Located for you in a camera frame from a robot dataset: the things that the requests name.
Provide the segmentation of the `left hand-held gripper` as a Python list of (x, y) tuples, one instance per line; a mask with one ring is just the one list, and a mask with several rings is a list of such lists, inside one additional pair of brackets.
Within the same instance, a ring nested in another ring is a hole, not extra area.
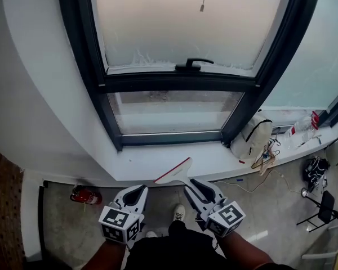
[(104, 206), (99, 223), (103, 236), (122, 244), (133, 241), (144, 227), (148, 187), (140, 184), (119, 191), (109, 206)]

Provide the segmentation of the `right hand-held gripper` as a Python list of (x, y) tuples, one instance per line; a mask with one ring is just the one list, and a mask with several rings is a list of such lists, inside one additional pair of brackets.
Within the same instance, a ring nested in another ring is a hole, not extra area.
[(184, 194), (190, 205), (197, 211), (199, 227), (209, 230), (217, 237), (223, 238), (232, 233), (246, 217), (240, 206), (224, 198), (217, 185), (192, 178), (192, 187), (185, 186)]

